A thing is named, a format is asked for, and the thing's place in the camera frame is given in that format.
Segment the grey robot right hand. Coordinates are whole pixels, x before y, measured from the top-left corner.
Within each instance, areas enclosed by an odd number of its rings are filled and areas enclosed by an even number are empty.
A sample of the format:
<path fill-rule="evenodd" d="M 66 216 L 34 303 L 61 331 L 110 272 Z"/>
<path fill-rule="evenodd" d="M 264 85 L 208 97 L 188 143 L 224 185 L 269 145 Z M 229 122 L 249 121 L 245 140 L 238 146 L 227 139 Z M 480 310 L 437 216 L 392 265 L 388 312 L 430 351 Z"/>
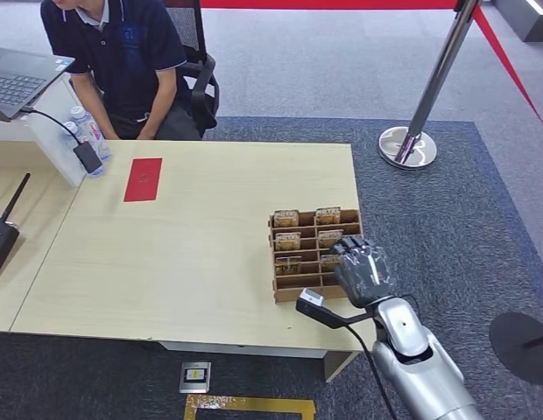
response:
<path fill-rule="evenodd" d="M 396 280 L 384 248 L 360 235 L 344 236 L 331 251 L 338 258 L 338 283 L 357 308 L 367 308 L 394 295 Z"/>

